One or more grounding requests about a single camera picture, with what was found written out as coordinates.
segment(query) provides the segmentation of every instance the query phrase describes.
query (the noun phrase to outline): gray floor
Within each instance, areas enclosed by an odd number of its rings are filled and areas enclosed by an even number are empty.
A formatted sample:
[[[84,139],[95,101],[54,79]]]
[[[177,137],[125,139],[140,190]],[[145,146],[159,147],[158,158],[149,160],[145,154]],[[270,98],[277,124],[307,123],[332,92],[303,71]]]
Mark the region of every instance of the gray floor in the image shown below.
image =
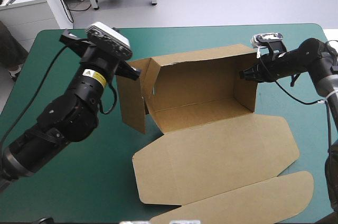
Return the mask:
[[[338,0],[158,0],[157,6],[150,0],[99,0],[99,6],[75,14],[74,27],[102,21],[115,27],[317,23],[338,28]]]

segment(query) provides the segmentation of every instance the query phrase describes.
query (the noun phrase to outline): box flap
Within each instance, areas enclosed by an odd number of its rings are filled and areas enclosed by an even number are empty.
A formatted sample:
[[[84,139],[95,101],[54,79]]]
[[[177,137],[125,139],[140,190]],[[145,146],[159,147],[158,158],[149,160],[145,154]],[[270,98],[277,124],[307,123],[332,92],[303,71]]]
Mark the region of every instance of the box flap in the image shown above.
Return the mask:
[[[298,157],[284,118],[249,114],[167,133],[133,165],[142,202],[185,205],[275,177]]]
[[[161,67],[169,66],[176,63],[205,61],[212,59],[221,59],[232,56],[244,55],[249,53],[256,53],[256,51],[243,44],[234,44],[224,47],[216,47],[211,49],[204,49],[198,51],[188,51],[183,53],[175,53],[153,57],[152,59]]]
[[[142,70],[138,80],[133,81],[120,76],[116,77],[122,121],[142,133],[146,132],[146,113],[142,88],[150,60],[148,58],[128,63],[132,67]]]
[[[272,178],[153,217],[152,224],[201,220],[207,224],[271,224],[302,212],[311,201],[313,177],[306,171]]]

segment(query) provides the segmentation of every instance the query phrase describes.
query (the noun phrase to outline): white desk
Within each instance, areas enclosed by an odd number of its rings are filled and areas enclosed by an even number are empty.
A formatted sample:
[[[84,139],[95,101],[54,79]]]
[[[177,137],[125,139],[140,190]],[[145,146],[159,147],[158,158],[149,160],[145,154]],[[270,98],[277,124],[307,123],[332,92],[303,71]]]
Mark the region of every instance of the white desk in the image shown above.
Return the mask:
[[[40,31],[73,28],[59,0],[16,0],[6,6],[7,1],[0,5],[0,20],[28,51]]]

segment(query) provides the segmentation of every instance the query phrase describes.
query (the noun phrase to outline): yellow warning label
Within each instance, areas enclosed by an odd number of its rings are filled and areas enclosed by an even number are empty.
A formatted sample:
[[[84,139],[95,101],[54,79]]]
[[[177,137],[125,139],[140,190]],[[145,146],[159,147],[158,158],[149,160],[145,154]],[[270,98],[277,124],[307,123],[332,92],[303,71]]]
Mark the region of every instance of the yellow warning label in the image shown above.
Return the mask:
[[[100,73],[98,73],[98,72],[95,72],[93,78],[96,79],[99,83],[101,83],[101,85],[103,86],[103,88],[105,88],[105,86],[106,86],[106,84],[107,84],[107,81],[106,81],[106,79],[102,76],[102,74],[100,74]]]
[[[99,83],[101,83],[101,85],[103,86],[103,88],[105,88],[105,86],[107,84],[107,81],[103,77],[103,75],[100,74],[99,72],[94,71],[94,70],[85,69],[84,72],[82,73],[82,75],[96,79]]]

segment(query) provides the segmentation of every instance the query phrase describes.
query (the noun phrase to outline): white cable tie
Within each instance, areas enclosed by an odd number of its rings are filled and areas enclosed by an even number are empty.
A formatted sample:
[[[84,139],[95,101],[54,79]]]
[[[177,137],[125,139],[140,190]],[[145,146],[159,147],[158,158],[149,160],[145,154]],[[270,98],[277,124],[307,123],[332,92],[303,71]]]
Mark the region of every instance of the white cable tie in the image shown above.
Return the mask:
[[[318,103],[319,103],[319,104],[324,104],[325,102],[327,102],[328,98],[329,98],[331,95],[333,95],[333,94],[335,94],[335,93],[337,93],[337,92],[338,92],[338,89],[333,90],[333,91],[332,91],[331,93],[329,93],[323,100],[318,101]]]

